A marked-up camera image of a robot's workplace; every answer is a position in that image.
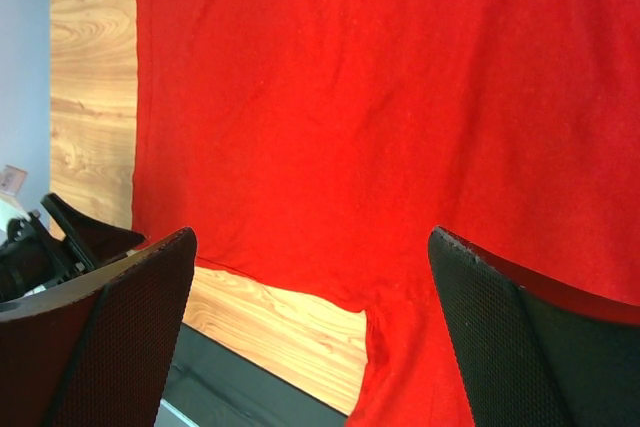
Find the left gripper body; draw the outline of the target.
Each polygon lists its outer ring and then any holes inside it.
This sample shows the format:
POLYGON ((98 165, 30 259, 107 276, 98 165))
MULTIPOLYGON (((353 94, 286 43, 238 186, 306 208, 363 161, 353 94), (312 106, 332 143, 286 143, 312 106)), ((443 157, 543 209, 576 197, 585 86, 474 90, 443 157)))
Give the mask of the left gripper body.
POLYGON ((79 231, 62 218, 63 240, 55 239, 35 212, 11 218, 1 244, 1 301, 23 297, 95 269, 95 255, 79 231))

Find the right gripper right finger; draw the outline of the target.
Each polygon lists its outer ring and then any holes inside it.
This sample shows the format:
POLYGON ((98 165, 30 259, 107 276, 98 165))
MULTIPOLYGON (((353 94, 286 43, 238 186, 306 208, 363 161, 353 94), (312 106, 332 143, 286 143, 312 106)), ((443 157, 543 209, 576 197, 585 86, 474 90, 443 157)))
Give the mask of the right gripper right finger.
POLYGON ((638 306, 442 227, 430 234, 428 257, 476 425, 638 425, 638 306))

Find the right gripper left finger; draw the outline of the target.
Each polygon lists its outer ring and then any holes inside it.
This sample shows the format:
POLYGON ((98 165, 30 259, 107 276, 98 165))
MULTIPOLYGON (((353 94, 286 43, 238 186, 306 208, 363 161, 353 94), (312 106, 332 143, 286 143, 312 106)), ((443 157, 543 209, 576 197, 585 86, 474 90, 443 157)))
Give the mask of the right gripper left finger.
POLYGON ((4 426, 152 426, 194 276, 190 228, 1 305, 4 426))

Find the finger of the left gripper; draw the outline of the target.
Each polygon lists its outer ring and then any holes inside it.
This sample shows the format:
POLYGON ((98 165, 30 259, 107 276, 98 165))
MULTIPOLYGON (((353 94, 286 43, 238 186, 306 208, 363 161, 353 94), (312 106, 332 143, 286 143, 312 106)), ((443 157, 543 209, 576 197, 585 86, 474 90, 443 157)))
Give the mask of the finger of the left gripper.
POLYGON ((141 233, 104 223, 89 217, 49 193, 42 206, 64 233, 62 241, 47 241, 46 246, 57 272, 74 272, 80 264, 85 272, 120 260, 141 245, 141 233))

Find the red t shirt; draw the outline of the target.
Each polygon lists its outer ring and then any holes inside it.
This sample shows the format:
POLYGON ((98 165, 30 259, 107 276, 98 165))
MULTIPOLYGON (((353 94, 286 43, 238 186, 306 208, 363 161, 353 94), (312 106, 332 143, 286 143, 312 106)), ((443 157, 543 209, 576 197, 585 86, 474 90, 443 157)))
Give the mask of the red t shirt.
POLYGON ((367 317, 351 426, 468 426, 443 226, 639 298, 639 0, 136 0, 133 226, 367 317))

